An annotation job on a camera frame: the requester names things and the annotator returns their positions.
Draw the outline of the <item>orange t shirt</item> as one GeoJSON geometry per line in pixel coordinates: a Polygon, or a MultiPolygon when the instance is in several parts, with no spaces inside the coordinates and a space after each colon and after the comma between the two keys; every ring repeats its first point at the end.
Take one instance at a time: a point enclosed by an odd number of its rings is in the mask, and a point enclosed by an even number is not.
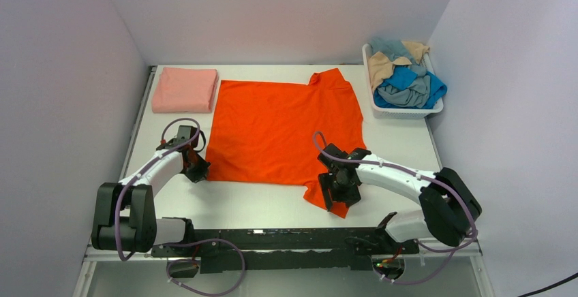
{"type": "Polygon", "coordinates": [[[324,208],[317,131],[341,150],[365,147],[356,94],[337,68],[307,84],[225,80],[206,149],[208,179],[304,186],[304,199],[324,208]]]}

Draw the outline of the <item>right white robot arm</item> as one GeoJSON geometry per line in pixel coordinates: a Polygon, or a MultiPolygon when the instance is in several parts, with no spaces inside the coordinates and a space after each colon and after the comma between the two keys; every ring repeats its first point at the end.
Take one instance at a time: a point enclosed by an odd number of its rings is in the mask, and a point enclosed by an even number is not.
{"type": "Polygon", "coordinates": [[[409,213],[393,212],[380,223],[376,245],[385,253],[422,238],[435,238],[452,251],[478,234],[476,220],[482,213],[481,205],[450,168],[414,170],[363,148],[346,153],[334,144],[320,151],[318,161],[327,169],[318,177],[327,210],[338,204],[350,208],[360,202],[359,187],[363,184],[383,188],[419,206],[409,213]]]}

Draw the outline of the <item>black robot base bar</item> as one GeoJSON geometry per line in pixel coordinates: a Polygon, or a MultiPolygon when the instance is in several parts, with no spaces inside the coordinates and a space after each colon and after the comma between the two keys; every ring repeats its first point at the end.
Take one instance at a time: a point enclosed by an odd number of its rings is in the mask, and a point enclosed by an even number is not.
{"type": "Polygon", "coordinates": [[[370,260],[416,255],[411,240],[397,243],[382,228],[203,229],[200,247],[154,247],[152,257],[195,257],[202,274],[229,270],[349,268],[371,270],[370,260]]]}

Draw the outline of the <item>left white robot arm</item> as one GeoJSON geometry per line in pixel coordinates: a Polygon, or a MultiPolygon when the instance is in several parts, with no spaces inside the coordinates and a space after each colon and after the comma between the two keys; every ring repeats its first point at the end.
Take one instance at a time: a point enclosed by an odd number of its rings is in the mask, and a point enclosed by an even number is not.
{"type": "Polygon", "coordinates": [[[155,152],[135,173],[97,190],[91,244],[116,251],[122,260],[133,253],[168,246],[189,255],[196,246],[192,220],[156,215],[154,198],[175,176],[191,183],[207,179],[210,163],[200,156],[206,138],[197,123],[181,125],[175,137],[162,139],[155,152]]]}

